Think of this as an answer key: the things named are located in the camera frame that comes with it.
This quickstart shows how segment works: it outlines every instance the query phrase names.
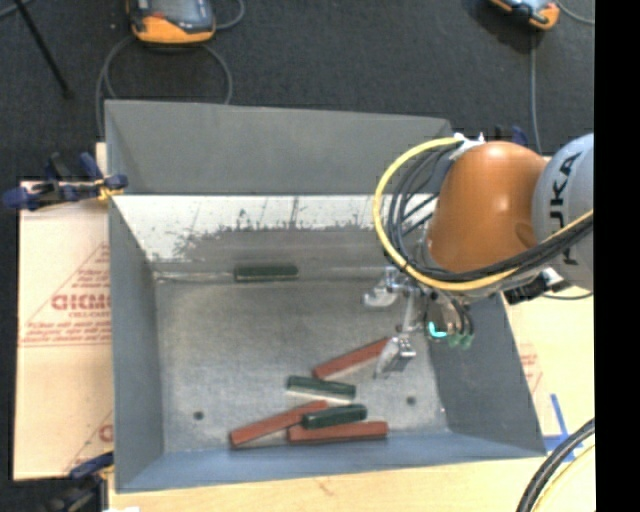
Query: orange device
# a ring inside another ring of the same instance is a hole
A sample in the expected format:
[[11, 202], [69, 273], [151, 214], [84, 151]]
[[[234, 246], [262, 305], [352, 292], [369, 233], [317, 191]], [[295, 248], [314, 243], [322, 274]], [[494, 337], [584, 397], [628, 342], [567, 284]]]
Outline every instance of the orange device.
[[127, 13], [134, 35], [149, 44], [198, 44], [216, 29], [210, 0], [127, 0]]
[[529, 24], [541, 30], [549, 30], [558, 21], [560, 7], [549, 0], [489, 0], [510, 14], [528, 18]]

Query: wooden block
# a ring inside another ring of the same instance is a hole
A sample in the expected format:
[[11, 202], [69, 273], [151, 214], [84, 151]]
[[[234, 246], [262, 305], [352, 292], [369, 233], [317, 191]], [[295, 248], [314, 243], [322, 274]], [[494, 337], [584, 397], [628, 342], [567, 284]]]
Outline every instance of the wooden block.
[[278, 430], [284, 430], [296, 425], [302, 421], [302, 417], [305, 414], [325, 409], [327, 407], [328, 403], [325, 400], [316, 400], [314, 402], [301, 405], [300, 407], [276, 414], [275, 416], [240, 427], [229, 433], [229, 443], [232, 448], [237, 448], [249, 441], [253, 441], [254, 439], [258, 439], [277, 432]]
[[356, 387], [345, 382], [328, 381], [314, 377], [291, 375], [287, 379], [287, 390], [299, 393], [324, 395], [326, 398], [351, 400], [356, 396]]
[[363, 421], [333, 427], [308, 430], [302, 425], [287, 429], [287, 441], [291, 444], [322, 444], [348, 441], [384, 439], [389, 433], [386, 421]]
[[330, 407], [321, 411], [308, 412], [302, 416], [300, 425], [307, 430], [333, 427], [344, 423], [356, 423], [367, 418], [367, 408], [361, 404]]
[[344, 372], [371, 361], [382, 353], [390, 339], [391, 338], [383, 338], [381, 340], [374, 341], [364, 347], [347, 352], [346, 354], [331, 359], [326, 363], [322, 363], [312, 370], [312, 374], [317, 379], [326, 379], [331, 375]]

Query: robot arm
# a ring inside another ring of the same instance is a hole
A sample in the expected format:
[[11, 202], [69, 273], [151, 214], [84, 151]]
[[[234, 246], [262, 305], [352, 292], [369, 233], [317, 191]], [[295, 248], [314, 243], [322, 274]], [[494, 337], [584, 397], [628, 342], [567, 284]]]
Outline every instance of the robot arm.
[[535, 298], [551, 274], [593, 291], [593, 146], [588, 134], [549, 159], [513, 142], [455, 136], [409, 150], [373, 201], [392, 264], [386, 279], [397, 277], [365, 305], [388, 304], [383, 295], [402, 289], [414, 312], [402, 339], [421, 327], [428, 339], [465, 347], [475, 300]]

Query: yellow cable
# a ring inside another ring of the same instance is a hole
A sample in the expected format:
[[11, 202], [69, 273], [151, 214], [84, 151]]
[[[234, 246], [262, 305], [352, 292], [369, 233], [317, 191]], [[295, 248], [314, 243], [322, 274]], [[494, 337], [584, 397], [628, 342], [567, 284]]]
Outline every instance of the yellow cable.
[[[380, 178], [378, 186], [376, 187], [375, 194], [373, 196], [373, 225], [376, 230], [376, 234], [378, 235], [378, 239], [382, 243], [382, 246], [384, 247], [387, 254], [391, 257], [391, 259], [393, 259], [393, 261], [398, 265], [399, 268], [401, 268], [404, 272], [406, 272], [411, 277], [413, 277], [416, 281], [422, 284], [425, 284], [427, 286], [431, 286], [432, 288], [438, 288], [441, 290], [448, 290], [448, 291], [468, 291], [468, 290], [476, 290], [478, 288], [483, 288], [485, 286], [490, 286], [492, 284], [495, 284], [501, 281], [502, 279], [505, 279], [506, 277], [509, 277], [511, 274], [516, 272], [518, 268], [506, 270], [504, 272], [500, 272], [497, 274], [492, 274], [490, 276], [483, 277], [480, 279], [473, 279], [470, 281], [465, 281], [460, 283], [440, 281], [439, 279], [428, 277], [422, 274], [421, 272], [419, 272], [418, 270], [416, 270], [414, 267], [410, 266], [407, 260], [402, 257], [402, 255], [395, 249], [395, 247], [393, 247], [393, 245], [391, 244], [391, 241], [387, 237], [387, 234], [384, 230], [382, 217], [380, 215], [380, 208], [382, 206], [382, 194], [384, 193], [384, 189], [386, 188], [387, 184], [391, 180], [391, 177], [398, 171], [398, 169], [400, 169], [400, 167], [402, 167], [411, 158], [414, 158], [420, 153], [424, 153], [425, 151], [429, 151], [431, 149], [439, 148], [442, 146], [450, 146], [453, 144], [457, 144], [459, 142], [460, 142], [460, 139], [457, 139], [455, 137], [443, 137], [440, 139], [434, 139], [428, 142], [424, 142], [422, 144], [419, 144], [418, 146], [411, 148], [409, 151], [400, 155], [386, 169], [386, 171]], [[561, 230], [557, 231], [556, 233], [551, 235], [549, 238], [547, 238], [547, 240], [550, 240], [560, 235], [561, 233], [566, 232], [567, 230], [571, 229], [579, 222], [582, 222], [584, 219], [592, 215], [593, 215], [593, 209], [585, 213], [575, 221], [571, 222], [570, 224], [567, 224], [564, 228], [562, 228]]]
[[566, 478], [570, 474], [575, 474], [576, 471], [579, 471], [584, 464], [591, 460], [591, 455], [595, 455], [596, 445], [592, 444], [588, 448], [585, 448], [578, 455], [576, 455], [575, 459], [567, 464], [567, 466], [559, 473], [548, 485], [547, 489], [542, 493], [542, 495], [538, 498], [536, 503], [534, 504], [531, 512], [535, 512], [536, 510], [543, 511], [542, 507], [545, 504], [551, 503], [551, 499], [557, 495], [557, 492], [560, 490], [562, 486], [564, 486], [567, 482], [565, 482]]

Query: black carpet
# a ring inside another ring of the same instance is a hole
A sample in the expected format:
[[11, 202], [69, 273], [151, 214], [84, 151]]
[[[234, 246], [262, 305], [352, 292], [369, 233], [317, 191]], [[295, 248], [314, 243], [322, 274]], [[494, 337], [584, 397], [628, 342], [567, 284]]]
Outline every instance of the black carpet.
[[[595, 0], [563, 2], [594, 16]], [[25, 21], [7, 10], [13, 2], [0, 0], [0, 190], [41, 177], [54, 151], [74, 162], [94, 148], [96, 80], [109, 51], [129, 34], [124, 3], [27, 3], [74, 92], [65, 99]], [[221, 22], [236, 11], [233, 0], [214, 6]], [[212, 42], [233, 76], [232, 104], [444, 117], [469, 137], [517, 125], [545, 154], [594, 131], [595, 27], [568, 14], [551, 31], [535, 33], [487, 0], [248, 0], [246, 7], [241, 23]], [[111, 71], [123, 98], [221, 102], [227, 86], [202, 50], [167, 55], [132, 45]], [[10, 480], [13, 213], [0, 215], [0, 233], [0, 511], [31, 511], [64, 482]]]

